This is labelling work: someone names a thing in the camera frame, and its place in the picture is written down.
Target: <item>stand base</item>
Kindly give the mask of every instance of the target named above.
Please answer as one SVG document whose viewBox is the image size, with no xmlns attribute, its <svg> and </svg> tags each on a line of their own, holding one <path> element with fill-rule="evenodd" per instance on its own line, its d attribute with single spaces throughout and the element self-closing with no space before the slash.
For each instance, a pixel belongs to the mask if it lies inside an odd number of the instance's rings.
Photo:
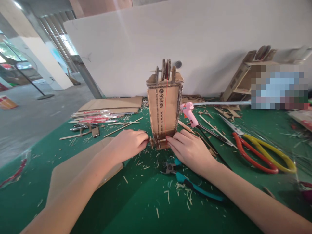
<svg viewBox="0 0 312 234">
<path fill-rule="evenodd" d="M 46 95 L 42 95 L 42 96 L 38 97 L 37 100 L 43 100 L 43 99 L 47 99 L 47 98 L 50 98 L 53 96 L 54 96 L 54 94 L 46 94 Z"/>
</svg>

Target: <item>pillar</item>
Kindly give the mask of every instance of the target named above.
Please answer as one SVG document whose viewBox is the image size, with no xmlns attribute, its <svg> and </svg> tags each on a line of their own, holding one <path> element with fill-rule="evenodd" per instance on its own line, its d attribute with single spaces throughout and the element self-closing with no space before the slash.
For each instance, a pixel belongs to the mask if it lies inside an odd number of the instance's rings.
<svg viewBox="0 0 312 234">
<path fill-rule="evenodd" d="M 49 49 L 13 0 L 0 1 L 0 29 L 54 90 L 73 86 Z"/>
</svg>

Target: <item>cardboard shelf model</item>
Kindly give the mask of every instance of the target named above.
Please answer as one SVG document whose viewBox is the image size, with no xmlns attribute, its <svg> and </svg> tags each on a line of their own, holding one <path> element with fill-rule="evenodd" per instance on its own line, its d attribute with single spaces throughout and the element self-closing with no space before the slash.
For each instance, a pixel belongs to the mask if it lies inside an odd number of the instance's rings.
<svg viewBox="0 0 312 234">
<path fill-rule="evenodd" d="M 177 132 L 183 82 L 181 74 L 176 72 L 176 67 L 171 68 L 170 59 L 167 62 L 163 59 L 161 70 L 157 66 L 155 73 L 146 81 L 153 133 L 153 139 L 150 138 L 152 148 L 155 147 L 157 150 L 169 148 L 166 136 L 173 137 Z"/>
</svg>

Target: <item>hand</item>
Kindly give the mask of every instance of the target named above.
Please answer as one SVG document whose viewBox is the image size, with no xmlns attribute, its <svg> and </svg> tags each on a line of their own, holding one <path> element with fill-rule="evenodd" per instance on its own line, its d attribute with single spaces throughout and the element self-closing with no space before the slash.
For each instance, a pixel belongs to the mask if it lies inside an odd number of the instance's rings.
<svg viewBox="0 0 312 234">
<path fill-rule="evenodd" d="M 123 130 L 103 149 L 103 153 L 109 155 L 114 164 L 118 164 L 144 150 L 148 138 L 143 130 Z"/>
<path fill-rule="evenodd" d="M 177 132 L 173 137 L 167 136 L 166 139 L 178 159 L 203 177 L 208 170 L 218 164 L 205 143 L 184 129 Z"/>
</svg>

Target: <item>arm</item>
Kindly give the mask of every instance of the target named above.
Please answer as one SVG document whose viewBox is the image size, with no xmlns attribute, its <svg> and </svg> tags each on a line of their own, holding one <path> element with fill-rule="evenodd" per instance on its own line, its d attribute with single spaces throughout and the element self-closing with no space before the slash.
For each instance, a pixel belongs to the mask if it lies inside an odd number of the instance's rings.
<svg viewBox="0 0 312 234">
<path fill-rule="evenodd" d="M 312 223 L 217 162 L 202 140 L 182 130 L 169 146 L 179 160 L 213 183 L 264 233 L 311 233 Z"/>
<path fill-rule="evenodd" d="M 122 131 L 22 233 L 70 233 L 104 176 L 118 163 L 145 149 L 147 139 L 142 130 Z"/>
</svg>

